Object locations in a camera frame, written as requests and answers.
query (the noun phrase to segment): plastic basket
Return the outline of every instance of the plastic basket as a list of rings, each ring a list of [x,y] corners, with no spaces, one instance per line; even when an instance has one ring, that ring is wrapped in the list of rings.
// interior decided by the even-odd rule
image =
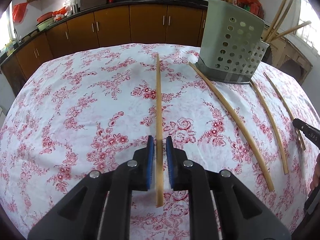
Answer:
[[[268,44],[265,23],[254,14],[220,0],[209,0],[197,68],[210,80],[248,84]]]

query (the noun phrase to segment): brown cabinet door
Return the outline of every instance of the brown cabinet door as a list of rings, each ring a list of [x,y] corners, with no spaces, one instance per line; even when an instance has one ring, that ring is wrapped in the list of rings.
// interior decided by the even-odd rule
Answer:
[[[131,40],[135,43],[165,43],[167,5],[130,5]]]
[[[70,55],[73,53],[72,43],[68,32],[67,23],[61,23],[46,32],[48,43],[53,58]]]
[[[200,29],[199,40],[198,40],[198,47],[201,47],[206,18],[207,18],[207,11],[203,10],[201,29]]]
[[[17,96],[26,83],[26,78],[20,68],[19,62],[15,55],[1,65],[1,69],[7,78],[12,91]]]
[[[168,5],[168,25],[165,43],[197,46],[202,9]]]
[[[16,54],[18,62],[27,80],[40,66],[38,55],[36,54],[33,42],[34,41],[29,42]]]
[[[37,53],[40,65],[42,65],[44,62],[47,62],[53,59],[45,33],[42,33],[38,37],[36,37],[33,40],[33,44],[34,44],[35,52]]]
[[[129,6],[119,6],[94,12],[100,47],[131,42]]]
[[[93,13],[67,21],[73,52],[99,48]]]

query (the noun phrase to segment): tablecloth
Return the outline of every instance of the tablecloth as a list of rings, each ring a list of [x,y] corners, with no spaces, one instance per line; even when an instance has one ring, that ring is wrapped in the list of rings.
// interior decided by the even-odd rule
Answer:
[[[0,203],[24,236],[87,173],[116,169],[145,147],[148,135],[155,136],[157,53],[164,138],[171,135],[175,147],[207,170],[232,171],[290,231],[297,227],[318,149],[302,135],[302,151],[289,115],[263,72],[293,115],[319,128],[314,107],[292,77],[260,63],[253,80],[280,129],[289,165],[284,175],[273,129],[254,90],[213,82],[266,160],[275,186],[269,192],[243,134],[188,66],[197,61],[199,51],[168,44],[100,48],[46,62],[32,75],[0,131]],[[164,189],[164,206],[159,208],[154,186],[149,192],[133,192],[132,239],[189,239],[188,194],[170,189],[165,152]]]

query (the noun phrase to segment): utensil holder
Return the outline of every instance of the utensil holder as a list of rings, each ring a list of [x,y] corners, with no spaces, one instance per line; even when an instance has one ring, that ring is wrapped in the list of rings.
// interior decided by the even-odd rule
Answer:
[[[249,84],[269,44],[261,41],[265,23],[233,4],[209,0],[196,67],[213,81]]]

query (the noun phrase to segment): window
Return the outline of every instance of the window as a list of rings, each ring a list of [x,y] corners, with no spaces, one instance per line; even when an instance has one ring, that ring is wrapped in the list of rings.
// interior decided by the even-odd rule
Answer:
[[[310,47],[320,53],[320,20],[308,0],[301,0],[299,24],[311,21],[312,24],[297,30],[296,35],[304,40]]]
[[[0,50],[10,41],[15,39],[13,33],[13,20],[12,20],[12,4],[9,5],[7,10],[0,18]]]

